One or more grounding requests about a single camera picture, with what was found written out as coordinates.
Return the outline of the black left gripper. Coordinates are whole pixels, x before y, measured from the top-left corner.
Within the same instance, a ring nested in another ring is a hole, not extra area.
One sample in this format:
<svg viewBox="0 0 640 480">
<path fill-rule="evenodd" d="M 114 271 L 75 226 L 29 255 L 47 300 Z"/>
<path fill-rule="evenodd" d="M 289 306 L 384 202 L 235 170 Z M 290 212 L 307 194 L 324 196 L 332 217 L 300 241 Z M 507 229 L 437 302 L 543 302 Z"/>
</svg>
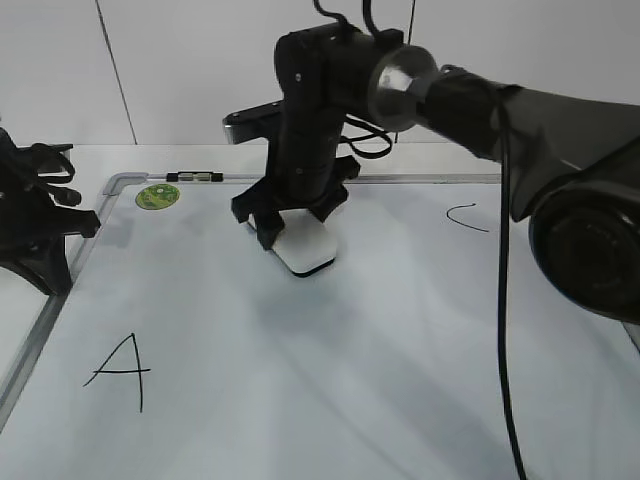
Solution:
<svg viewBox="0 0 640 480">
<path fill-rule="evenodd" d="M 65 239 L 94 237 L 101 223 L 81 210 L 82 195 L 67 185 L 76 170 L 71 144 L 17 146 L 1 131 L 1 267 L 45 295 L 72 287 Z"/>
</svg>

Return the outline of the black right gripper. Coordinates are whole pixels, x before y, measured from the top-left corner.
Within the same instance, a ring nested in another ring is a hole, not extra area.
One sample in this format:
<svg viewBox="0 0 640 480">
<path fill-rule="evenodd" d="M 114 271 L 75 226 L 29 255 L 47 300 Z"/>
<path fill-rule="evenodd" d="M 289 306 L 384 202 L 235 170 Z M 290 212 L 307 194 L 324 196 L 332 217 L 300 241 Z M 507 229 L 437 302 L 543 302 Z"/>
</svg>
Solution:
<svg viewBox="0 0 640 480">
<path fill-rule="evenodd" d="M 282 211 L 305 209 L 324 223 L 348 197 L 344 180 L 359 173 L 353 158 L 336 157 L 346 113 L 331 100 L 329 73 L 332 51 L 349 45 L 360 32 L 350 24 L 329 23 L 288 33 L 276 42 L 280 130 L 268 141 L 263 178 L 231 203 L 238 222 L 252 217 L 266 251 L 285 228 Z"/>
</svg>

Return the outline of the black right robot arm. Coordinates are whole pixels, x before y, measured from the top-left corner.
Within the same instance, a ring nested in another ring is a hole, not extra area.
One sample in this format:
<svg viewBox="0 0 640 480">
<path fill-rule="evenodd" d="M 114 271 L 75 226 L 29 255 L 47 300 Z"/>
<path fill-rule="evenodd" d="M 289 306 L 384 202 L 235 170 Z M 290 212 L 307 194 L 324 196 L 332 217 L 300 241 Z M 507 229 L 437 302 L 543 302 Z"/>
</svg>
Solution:
<svg viewBox="0 0 640 480">
<path fill-rule="evenodd" d="M 487 80 L 438 66 L 401 31 L 335 22 L 275 47 L 279 101 L 225 117 L 227 139 L 268 143 L 264 176 L 232 202 L 270 249 L 282 213 L 324 220 L 348 197 L 357 155 L 345 124 L 386 136 L 421 126 L 504 167 L 509 214 L 527 221 L 537 265 L 574 304 L 639 320 L 639 109 Z"/>
</svg>

